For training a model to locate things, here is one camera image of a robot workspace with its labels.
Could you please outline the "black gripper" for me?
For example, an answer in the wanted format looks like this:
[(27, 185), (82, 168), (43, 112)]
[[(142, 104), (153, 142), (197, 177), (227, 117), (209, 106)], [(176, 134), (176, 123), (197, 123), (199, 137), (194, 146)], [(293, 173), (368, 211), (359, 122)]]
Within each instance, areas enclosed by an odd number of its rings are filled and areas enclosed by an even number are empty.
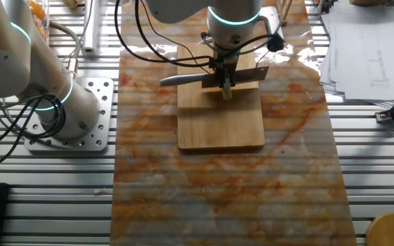
[(239, 59), (239, 51), (228, 54), (228, 52), (213, 52), (213, 70), (217, 70), (217, 81), (219, 88), (235, 86), (235, 69)]

